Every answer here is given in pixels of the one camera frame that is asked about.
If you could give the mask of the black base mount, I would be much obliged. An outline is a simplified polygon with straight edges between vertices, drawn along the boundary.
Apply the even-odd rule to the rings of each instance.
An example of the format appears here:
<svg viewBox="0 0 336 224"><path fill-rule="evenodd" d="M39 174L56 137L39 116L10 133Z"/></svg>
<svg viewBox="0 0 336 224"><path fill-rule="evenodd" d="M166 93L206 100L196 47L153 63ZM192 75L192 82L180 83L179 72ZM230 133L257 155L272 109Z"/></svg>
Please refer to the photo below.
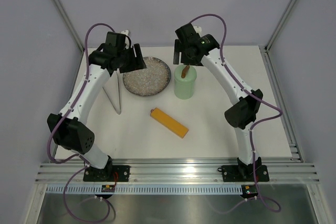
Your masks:
<svg viewBox="0 0 336 224"><path fill-rule="evenodd" d="M257 182L269 182L269 174L266 165L260 165L253 169L252 165L247 168L239 165L223 165L217 169L221 173L223 182L254 182L254 174Z"/></svg>
<svg viewBox="0 0 336 224"><path fill-rule="evenodd" d="M128 182L130 176L130 166L112 165L105 169L89 167L83 175L84 182Z"/></svg>

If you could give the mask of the aluminium front rail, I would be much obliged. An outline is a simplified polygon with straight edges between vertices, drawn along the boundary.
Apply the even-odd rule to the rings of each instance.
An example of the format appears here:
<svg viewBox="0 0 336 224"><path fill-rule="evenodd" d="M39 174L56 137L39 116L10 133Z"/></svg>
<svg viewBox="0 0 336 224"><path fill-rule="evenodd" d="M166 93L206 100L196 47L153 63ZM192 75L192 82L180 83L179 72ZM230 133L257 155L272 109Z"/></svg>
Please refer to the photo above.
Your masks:
<svg viewBox="0 0 336 224"><path fill-rule="evenodd" d="M290 159L263 159L271 184L318 184L312 163ZM129 165L129 184L221 184L222 165L233 165L233 159L116 159L114 165ZM43 163L35 178L37 184L63 184L83 168L73 160L64 164Z"/></svg>

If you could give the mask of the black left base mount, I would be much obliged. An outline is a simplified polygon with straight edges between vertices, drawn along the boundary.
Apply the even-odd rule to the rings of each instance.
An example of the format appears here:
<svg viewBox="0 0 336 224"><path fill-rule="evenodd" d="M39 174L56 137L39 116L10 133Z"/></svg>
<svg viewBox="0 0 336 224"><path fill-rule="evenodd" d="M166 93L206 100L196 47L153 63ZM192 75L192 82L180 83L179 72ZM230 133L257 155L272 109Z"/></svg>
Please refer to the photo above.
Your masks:
<svg viewBox="0 0 336 224"><path fill-rule="evenodd" d="M130 176L130 166L112 165L105 169L89 167L83 175L84 182L128 182Z"/></svg>

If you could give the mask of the aluminium left frame post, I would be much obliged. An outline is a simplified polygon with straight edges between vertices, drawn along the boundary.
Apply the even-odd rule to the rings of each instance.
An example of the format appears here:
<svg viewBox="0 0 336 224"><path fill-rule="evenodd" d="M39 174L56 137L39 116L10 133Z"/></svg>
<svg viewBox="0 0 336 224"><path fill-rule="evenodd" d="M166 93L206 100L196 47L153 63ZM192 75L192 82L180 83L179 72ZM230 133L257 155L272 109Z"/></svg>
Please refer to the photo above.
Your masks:
<svg viewBox="0 0 336 224"><path fill-rule="evenodd" d="M64 5L62 4L61 0L51 0L53 5L55 6L61 20L63 21L64 25L66 26L68 32L70 33L75 45L77 48L83 53L84 52L84 44L78 35L73 23L71 22Z"/></svg>

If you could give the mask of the aluminium corner frame post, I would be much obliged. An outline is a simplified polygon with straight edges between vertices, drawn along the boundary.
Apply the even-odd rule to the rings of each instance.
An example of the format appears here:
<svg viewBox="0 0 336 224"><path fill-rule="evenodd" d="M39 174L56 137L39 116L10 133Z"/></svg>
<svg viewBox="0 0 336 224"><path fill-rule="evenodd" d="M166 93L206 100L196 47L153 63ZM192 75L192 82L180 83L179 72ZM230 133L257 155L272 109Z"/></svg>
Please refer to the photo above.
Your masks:
<svg viewBox="0 0 336 224"><path fill-rule="evenodd" d="M289 0L285 10L281 14L279 21L276 24L275 29L273 30L268 42L265 45L265 52L269 53L273 45L275 44L277 38L279 37L281 31L284 29L287 21L290 18L291 13L293 12L295 6L298 4L299 0Z"/></svg>

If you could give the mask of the yellow rectangular box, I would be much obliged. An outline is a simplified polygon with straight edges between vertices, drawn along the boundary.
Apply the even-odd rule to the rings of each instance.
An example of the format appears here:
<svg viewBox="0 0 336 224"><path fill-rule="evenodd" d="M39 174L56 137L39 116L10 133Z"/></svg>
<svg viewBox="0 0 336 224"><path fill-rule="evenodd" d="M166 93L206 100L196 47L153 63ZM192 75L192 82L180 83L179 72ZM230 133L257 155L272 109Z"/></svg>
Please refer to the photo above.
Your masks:
<svg viewBox="0 0 336 224"><path fill-rule="evenodd" d="M173 119L159 108L152 109L150 116L180 138L184 138L189 132L187 127Z"/></svg>

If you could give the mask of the metal food tongs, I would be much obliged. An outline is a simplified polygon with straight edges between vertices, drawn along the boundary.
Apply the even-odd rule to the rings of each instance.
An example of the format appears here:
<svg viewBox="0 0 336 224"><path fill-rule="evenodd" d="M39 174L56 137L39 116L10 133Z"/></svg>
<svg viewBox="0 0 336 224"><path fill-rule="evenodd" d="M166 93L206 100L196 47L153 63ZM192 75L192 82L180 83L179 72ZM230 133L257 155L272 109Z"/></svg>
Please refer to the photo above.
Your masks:
<svg viewBox="0 0 336 224"><path fill-rule="evenodd" d="M121 86L118 72L114 72L112 77L103 85L103 90L109 99L117 115L122 112L121 109Z"/></svg>

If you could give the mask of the green cylindrical lunch container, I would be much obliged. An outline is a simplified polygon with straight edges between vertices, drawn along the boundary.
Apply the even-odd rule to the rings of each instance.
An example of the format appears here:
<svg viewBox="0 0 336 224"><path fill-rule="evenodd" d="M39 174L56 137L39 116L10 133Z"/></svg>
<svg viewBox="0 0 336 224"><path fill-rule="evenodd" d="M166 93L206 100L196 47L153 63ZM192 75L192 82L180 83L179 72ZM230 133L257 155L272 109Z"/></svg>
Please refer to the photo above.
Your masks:
<svg viewBox="0 0 336 224"><path fill-rule="evenodd" d="M174 94L181 100L190 99L194 94L195 79L175 78Z"/></svg>

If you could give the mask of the green round lid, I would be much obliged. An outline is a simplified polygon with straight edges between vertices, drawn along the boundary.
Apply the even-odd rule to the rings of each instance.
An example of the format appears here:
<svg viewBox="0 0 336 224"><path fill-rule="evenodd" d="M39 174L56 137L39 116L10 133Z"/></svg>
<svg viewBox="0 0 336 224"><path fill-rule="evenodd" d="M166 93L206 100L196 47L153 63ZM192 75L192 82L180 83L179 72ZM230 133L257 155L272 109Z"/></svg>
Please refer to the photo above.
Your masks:
<svg viewBox="0 0 336 224"><path fill-rule="evenodd" d="M193 66L178 65L174 70L174 80L182 83L192 83L197 78L196 69Z"/></svg>

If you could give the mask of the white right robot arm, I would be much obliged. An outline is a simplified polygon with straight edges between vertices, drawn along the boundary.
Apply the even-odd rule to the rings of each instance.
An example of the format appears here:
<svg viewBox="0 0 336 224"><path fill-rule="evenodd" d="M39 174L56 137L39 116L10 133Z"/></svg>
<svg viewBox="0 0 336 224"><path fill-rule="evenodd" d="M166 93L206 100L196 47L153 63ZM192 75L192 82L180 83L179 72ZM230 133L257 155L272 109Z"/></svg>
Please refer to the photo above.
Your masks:
<svg viewBox="0 0 336 224"><path fill-rule="evenodd" d="M189 66L204 66L216 78L229 97L232 106L224 117L234 128L238 157L236 165L223 165L219 168L225 182L252 181L261 169L261 158L253 151L249 139L249 128L256 120L260 108L261 90L250 86L240 87L238 77L234 76L231 65L225 61L223 50L216 39L210 35L201 36L190 23L175 31L173 63Z"/></svg>

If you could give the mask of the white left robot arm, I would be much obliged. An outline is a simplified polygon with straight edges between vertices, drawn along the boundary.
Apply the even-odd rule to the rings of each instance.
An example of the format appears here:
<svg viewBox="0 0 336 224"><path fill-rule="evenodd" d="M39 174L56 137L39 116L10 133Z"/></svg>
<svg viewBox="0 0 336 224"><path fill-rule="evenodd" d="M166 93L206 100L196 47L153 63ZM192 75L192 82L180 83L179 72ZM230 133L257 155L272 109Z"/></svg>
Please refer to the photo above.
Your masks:
<svg viewBox="0 0 336 224"><path fill-rule="evenodd" d="M51 140L95 168L95 175L102 181L113 176L113 167L109 165L109 156L95 144L94 132L87 127L89 113L114 72L145 68L140 45L132 44L129 31L108 32L104 43L86 53L86 72L68 103L47 119Z"/></svg>

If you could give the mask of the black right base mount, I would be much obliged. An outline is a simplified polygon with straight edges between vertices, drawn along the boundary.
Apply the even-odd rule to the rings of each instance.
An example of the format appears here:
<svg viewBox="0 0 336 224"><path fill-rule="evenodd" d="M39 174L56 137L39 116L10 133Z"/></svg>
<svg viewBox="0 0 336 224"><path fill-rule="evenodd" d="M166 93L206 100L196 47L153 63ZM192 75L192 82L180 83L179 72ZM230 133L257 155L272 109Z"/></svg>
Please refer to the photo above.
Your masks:
<svg viewBox="0 0 336 224"><path fill-rule="evenodd" d="M260 165L253 169L252 165L247 168L239 165L223 165L217 169L221 173L223 182L254 182L254 174L257 182L269 182L269 174L266 165Z"/></svg>

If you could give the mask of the glittery round plate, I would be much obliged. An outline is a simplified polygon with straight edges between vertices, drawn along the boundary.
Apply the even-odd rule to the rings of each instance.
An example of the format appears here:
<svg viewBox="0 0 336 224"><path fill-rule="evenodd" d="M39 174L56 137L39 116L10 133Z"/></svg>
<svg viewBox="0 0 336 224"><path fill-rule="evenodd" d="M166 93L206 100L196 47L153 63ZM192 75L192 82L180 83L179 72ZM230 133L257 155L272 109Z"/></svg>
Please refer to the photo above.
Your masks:
<svg viewBox="0 0 336 224"><path fill-rule="evenodd" d="M162 92L171 81L171 70L161 59L144 57L145 69L123 74L123 84L132 94L149 97Z"/></svg>

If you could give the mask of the aluminium right frame rail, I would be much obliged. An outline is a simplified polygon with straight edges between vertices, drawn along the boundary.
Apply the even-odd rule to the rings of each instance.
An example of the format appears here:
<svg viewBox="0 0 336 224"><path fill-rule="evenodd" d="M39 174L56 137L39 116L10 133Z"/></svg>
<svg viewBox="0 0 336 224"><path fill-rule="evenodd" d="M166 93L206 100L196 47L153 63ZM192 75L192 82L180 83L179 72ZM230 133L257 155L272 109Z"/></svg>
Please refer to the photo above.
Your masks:
<svg viewBox="0 0 336 224"><path fill-rule="evenodd" d="M286 137L289 143L289 146L291 149L293 149L292 152L292 160L296 163L304 163L305 159L302 154L301 148L299 146L299 143L296 138L296 133L294 131L293 125L290 120L290 116L288 114L288 110L285 105L284 98L281 93L279 80L277 78L275 68L271 62L270 55L268 51L266 50L265 46L259 46L259 51L262 57L262 60L265 65L265 69L270 81L270 85L275 97L276 104L282 109L283 115L281 116L281 121L285 129Z"/></svg>

